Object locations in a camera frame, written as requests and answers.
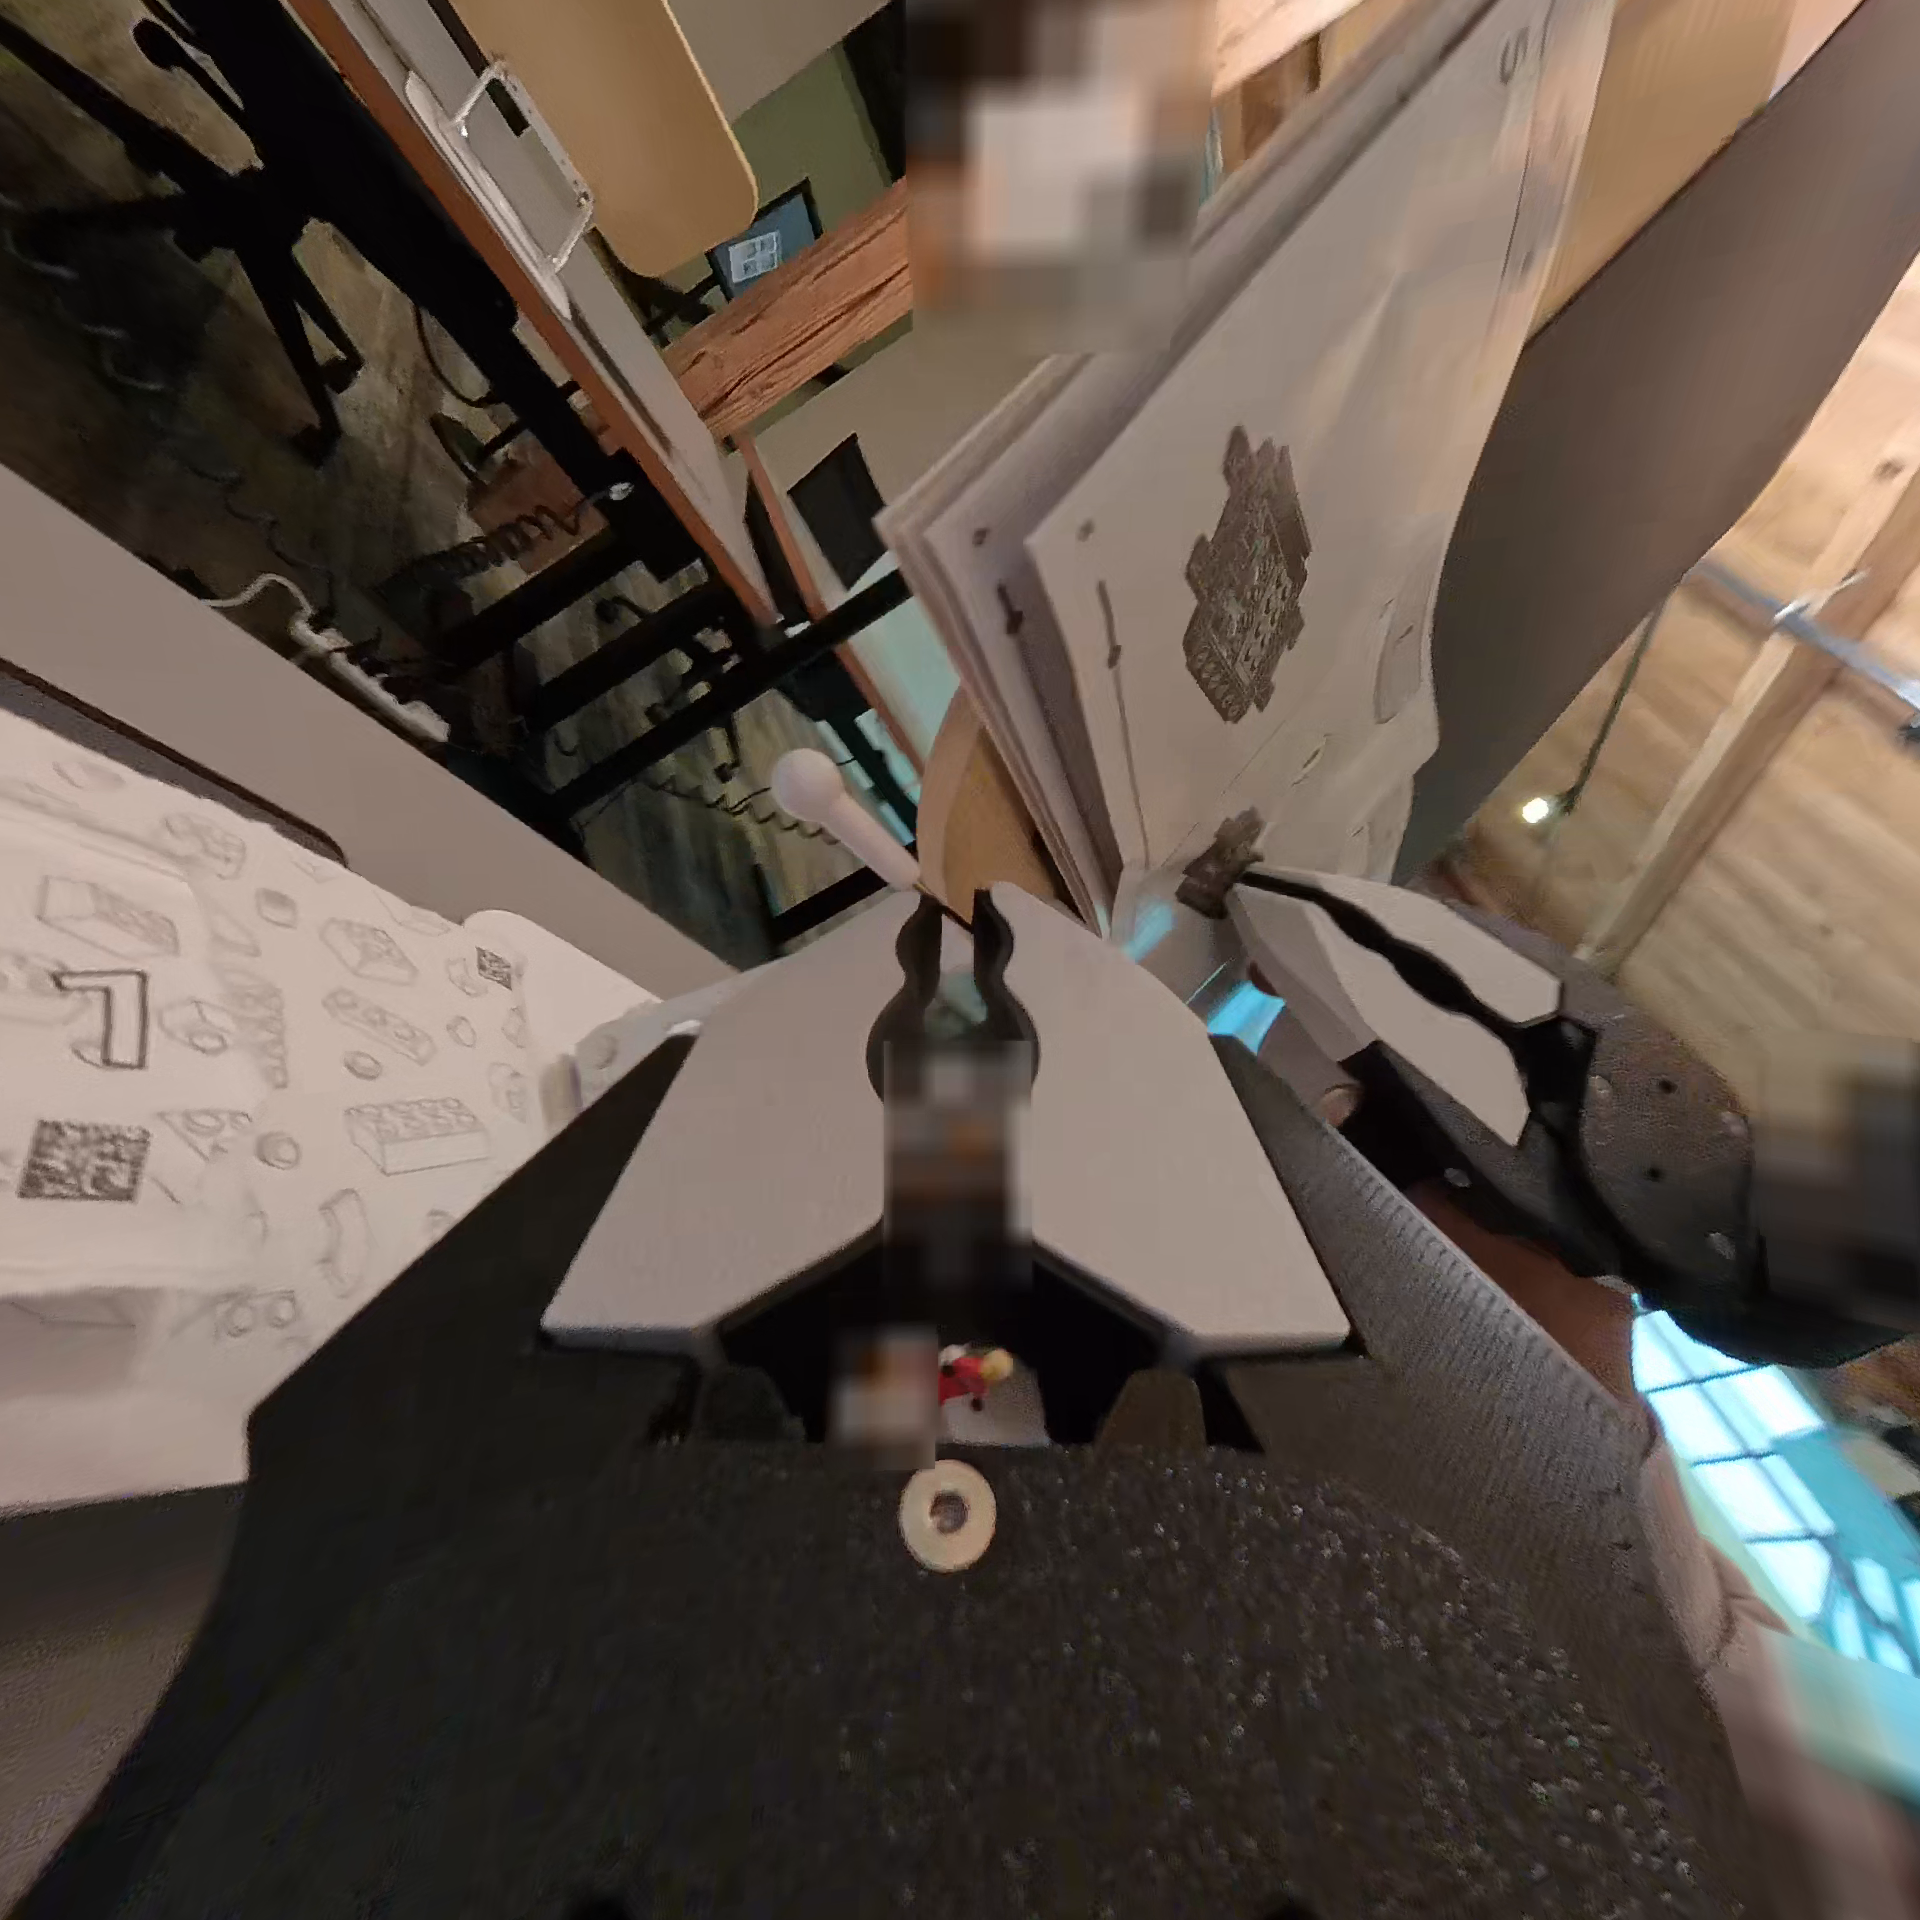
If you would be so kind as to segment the black rectangular panel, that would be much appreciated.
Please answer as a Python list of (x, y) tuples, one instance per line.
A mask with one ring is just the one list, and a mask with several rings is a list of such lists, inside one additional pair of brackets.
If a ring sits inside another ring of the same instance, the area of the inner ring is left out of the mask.
[(889, 546), (877, 530), (883, 497), (857, 435), (836, 441), (787, 498), (844, 590), (863, 588), (887, 560)]

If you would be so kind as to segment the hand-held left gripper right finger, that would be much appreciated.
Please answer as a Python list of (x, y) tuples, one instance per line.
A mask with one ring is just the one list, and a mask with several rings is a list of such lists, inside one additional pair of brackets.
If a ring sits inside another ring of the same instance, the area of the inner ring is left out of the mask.
[(1339, 1348), (1352, 1319), (1205, 1025), (1055, 904), (1002, 881), (993, 905), (1041, 1043), (1023, 1143), (1039, 1251), (1184, 1359)]

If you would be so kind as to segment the black office chair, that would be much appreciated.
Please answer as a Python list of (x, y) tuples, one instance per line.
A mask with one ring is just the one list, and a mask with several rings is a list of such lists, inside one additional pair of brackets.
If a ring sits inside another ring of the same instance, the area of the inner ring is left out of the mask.
[(314, 424), (293, 435), (293, 449), (323, 470), (344, 440), (336, 399), (351, 391), (365, 359), (299, 259), (314, 215), (269, 166), (237, 172), (219, 166), (9, 18), (2, 44), (36, 81), (111, 132), (140, 174), (165, 182), (160, 193), (140, 199), (33, 211), (20, 226), (24, 257), (63, 273), (73, 242), (111, 234), (165, 234), (192, 262), (216, 251), (234, 257), (314, 414)]

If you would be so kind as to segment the small screen on stand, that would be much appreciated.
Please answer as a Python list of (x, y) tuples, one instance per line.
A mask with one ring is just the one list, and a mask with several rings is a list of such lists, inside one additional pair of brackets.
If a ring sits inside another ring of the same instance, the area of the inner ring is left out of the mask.
[(826, 222), (805, 177), (762, 203), (748, 228), (706, 251), (703, 291), (712, 288), (733, 303), (823, 238)]

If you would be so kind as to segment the grey desk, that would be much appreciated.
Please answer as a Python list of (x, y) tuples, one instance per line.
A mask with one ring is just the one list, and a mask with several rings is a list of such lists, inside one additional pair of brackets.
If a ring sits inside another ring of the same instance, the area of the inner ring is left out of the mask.
[[(522, 918), (652, 994), (721, 979), (691, 939), (12, 471), (2, 590), (5, 716), (445, 922)], [(181, 1666), (237, 1482), (5, 1515), (7, 1910)]]

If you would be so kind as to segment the white power strip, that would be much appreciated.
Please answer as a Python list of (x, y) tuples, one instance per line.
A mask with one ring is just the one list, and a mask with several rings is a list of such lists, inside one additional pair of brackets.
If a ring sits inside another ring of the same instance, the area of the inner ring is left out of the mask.
[(269, 594), (285, 601), (283, 628), (293, 648), (291, 662), (309, 679), (329, 684), (363, 714), (428, 753), (439, 753), (451, 744), (448, 721), (421, 699), (399, 697), (384, 679), (362, 666), (351, 640), (324, 620), (314, 600), (288, 577), (261, 572), (240, 593), (210, 594), (202, 603), (219, 612), (237, 612)]

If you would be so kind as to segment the person's right forearm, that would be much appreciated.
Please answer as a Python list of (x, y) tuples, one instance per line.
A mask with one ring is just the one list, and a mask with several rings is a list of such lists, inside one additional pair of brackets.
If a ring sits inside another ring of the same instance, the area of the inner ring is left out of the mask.
[(1789, 1630), (1696, 1523), (1647, 1404), (1634, 1422), (1653, 1574), (1732, 1750), (1776, 1913), (1916, 1918), (1916, 1676)]

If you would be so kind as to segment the person's right hand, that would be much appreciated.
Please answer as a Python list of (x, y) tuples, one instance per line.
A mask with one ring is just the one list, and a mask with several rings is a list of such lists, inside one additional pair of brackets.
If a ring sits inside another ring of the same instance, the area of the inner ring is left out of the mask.
[(1579, 1276), (1537, 1239), (1481, 1225), (1444, 1184), (1417, 1184), (1408, 1188), (1408, 1200), (1488, 1280), (1530, 1310), (1545, 1305), (1629, 1310), (1634, 1303), (1633, 1290), (1623, 1282)]

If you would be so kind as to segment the white gooseneck lamp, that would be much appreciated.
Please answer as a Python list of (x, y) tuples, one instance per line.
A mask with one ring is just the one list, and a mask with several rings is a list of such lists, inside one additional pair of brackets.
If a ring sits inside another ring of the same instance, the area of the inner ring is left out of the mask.
[(781, 815), (821, 828), (889, 890), (920, 892), (922, 864), (850, 794), (841, 769), (819, 751), (781, 755), (770, 776)]

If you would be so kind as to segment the slanted wooden beam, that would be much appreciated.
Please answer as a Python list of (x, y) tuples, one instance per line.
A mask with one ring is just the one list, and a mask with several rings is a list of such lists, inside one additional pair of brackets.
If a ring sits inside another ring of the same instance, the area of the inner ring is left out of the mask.
[(663, 351), (716, 441), (737, 441), (914, 312), (907, 182)]

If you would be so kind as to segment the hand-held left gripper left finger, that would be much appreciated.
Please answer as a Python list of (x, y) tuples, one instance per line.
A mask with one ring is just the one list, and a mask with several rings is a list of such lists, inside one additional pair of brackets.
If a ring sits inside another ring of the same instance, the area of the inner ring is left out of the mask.
[(881, 1225), (868, 1043), (906, 983), (898, 939), (935, 904), (889, 895), (847, 927), (650, 1020), (656, 1114), (568, 1266), (543, 1332), (572, 1348), (717, 1359), (722, 1332)]

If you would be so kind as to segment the grey slanted board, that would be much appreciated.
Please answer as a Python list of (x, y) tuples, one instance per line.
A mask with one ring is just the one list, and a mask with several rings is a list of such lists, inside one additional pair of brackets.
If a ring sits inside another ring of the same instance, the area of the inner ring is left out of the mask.
[(1917, 251), (1917, 6), (1864, 3), (1525, 348), (1432, 620), (1439, 857), (1751, 507)]

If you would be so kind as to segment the white desk device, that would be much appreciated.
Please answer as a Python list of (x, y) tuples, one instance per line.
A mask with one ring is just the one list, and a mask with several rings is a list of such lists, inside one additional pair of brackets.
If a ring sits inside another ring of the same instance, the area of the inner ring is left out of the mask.
[(540, 296), (572, 320), (568, 268), (593, 228), (594, 195), (522, 78), (491, 63), (445, 103), (412, 70), (402, 96)]

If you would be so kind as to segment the grey printed instruction sheet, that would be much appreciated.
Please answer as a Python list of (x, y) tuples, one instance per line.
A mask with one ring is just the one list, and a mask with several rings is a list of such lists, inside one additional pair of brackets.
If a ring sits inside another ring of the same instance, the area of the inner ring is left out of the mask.
[(1049, 356), (881, 518), (1098, 931), (1229, 828), (1389, 875), (1615, 12), (1407, 12), (1205, 206), (1167, 343)]

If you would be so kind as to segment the rounded wooden desk divider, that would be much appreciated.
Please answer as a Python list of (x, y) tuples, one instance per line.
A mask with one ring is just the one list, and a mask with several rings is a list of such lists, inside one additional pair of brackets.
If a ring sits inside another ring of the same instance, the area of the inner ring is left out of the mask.
[(752, 225), (762, 193), (668, 3), (457, 3), (591, 186), (632, 273), (663, 280)]

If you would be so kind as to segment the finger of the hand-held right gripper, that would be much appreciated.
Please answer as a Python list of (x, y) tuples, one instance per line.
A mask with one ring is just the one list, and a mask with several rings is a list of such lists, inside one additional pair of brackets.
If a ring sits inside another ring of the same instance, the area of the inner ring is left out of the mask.
[(1460, 1012), (1359, 942), (1325, 905), (1261, 888), (1232, 890), (1229, 918), (1256, 970), (1313, 1043), (1337, 1063), (1381, 1044), (1471, 1114), (1501, 1145), (1520, 1145), (1530, 1095), (1487, 1010)]
[(1561, 1012), (1563, 990), (1552, 972), (1443, 898), (1335, 874), (1261, 874), (1257, 890), (1323, 908), (1341, 934), (1455, 1012), (1512, 1030)]

